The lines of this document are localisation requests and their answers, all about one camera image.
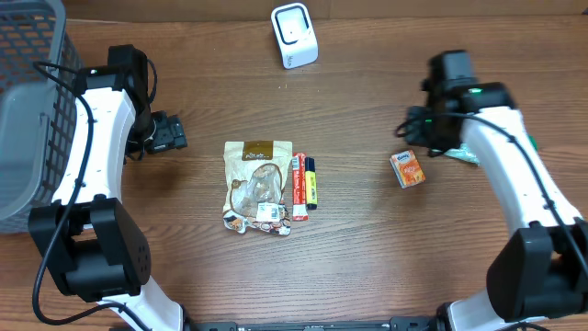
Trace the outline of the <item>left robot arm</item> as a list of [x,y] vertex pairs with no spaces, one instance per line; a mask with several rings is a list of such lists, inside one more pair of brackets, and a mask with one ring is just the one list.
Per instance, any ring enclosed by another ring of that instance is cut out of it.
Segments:
[[32,309],[46,325],[112,310],[133,330],[191,330],[186,308],[151,275],[148,241],[121,202],[122,170],[187,147],[178,117],[152,112],[153,61],[131,44],[112,46],[107,64],[59,81],[75,98],[73,144],[51,204],[33,209],[28,230],[42,260]]

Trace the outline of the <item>grey plastic mesh basket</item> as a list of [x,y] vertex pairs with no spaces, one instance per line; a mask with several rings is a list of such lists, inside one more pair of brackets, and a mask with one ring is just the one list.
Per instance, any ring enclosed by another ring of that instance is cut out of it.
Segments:
[[1,231],[24,233],[32,209],[51,203],[72,148],[74,96],[35,62],[70,84],[83,64],[60,0],[1,4]]

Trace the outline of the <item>orange tissue pack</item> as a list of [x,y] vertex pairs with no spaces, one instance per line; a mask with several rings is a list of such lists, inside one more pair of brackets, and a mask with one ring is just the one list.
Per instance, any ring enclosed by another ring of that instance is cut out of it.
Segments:
[[425,181],[425,175],[413,150],[393,154],[390,157],[391,168],[402,188],[408,188]]

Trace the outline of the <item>red snack stick packet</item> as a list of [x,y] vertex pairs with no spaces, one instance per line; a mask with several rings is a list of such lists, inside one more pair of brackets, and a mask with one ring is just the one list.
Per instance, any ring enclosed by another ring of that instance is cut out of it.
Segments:
[[305,182],[305,153],[295,153],[292,158],[292,197],[293,213],[292,219],[296,222],[308,221],[309,215],[306,205],[306,182]]

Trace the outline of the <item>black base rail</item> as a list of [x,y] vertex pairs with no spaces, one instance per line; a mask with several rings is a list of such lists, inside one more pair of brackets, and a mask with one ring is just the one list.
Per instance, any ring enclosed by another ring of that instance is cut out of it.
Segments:
[[449,322],[428,316],[396,316],[381,321],[237,324],[235,322],[190,322],[191,331],[449,331]]

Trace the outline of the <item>teal tissue pack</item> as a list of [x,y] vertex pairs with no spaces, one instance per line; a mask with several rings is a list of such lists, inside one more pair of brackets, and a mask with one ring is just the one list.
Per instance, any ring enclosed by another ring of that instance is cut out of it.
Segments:
[[478,157],[469,149],[469,147],[462,143],[459,148],[452,148],[444,152],[444,156],[448,156],[459,161],[463,161],[466,163],[474,164],[478,166],[480,164],[480,160]]

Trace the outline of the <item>brown snack pouch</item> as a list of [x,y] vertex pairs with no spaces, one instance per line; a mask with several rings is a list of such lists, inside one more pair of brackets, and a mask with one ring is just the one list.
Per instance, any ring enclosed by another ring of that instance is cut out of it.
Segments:
[[227,194],[222,220],[226,228],[239,234],[249,228],[267,234],[290,234],[284,192],[292,147],[287,141],[225,143]]

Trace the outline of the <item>instant noodle cup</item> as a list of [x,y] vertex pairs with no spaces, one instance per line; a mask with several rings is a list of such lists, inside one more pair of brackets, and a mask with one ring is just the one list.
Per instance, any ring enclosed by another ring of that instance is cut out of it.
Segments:
[[532,135],[528,135],[528,139],[529,139],[530,143],[532,144],[532,146],[534,147],[534,150],[538,151],[537,142],[536,142],[535,138]]

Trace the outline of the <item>white barcode scanner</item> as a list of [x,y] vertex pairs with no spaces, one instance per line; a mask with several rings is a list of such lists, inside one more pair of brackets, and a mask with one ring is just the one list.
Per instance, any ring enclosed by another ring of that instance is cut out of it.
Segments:
[[270,18],[285,69],[301,67],[318,59],[318,41],[308,8],[303,3],[278,6]]

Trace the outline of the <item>yellow highlighter marker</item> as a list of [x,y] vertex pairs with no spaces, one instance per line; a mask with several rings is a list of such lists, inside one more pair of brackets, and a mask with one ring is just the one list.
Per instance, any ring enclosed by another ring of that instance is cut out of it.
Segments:
[[311,157],[305,159],[305,193],[308,210],[318,208],[317,183],[315,161]]

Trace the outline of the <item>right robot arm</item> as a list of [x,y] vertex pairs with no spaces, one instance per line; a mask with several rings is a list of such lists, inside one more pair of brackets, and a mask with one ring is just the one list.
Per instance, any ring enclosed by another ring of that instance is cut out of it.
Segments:
[[507,87],[481,83],[469,54],[428,62],[427,94],[396,136],[431,157],[466,144],[503,209],[509,240],[483,291],[441,305],[430,330],[516,330],[587,311],[587,221],[561,193],[527,135]]

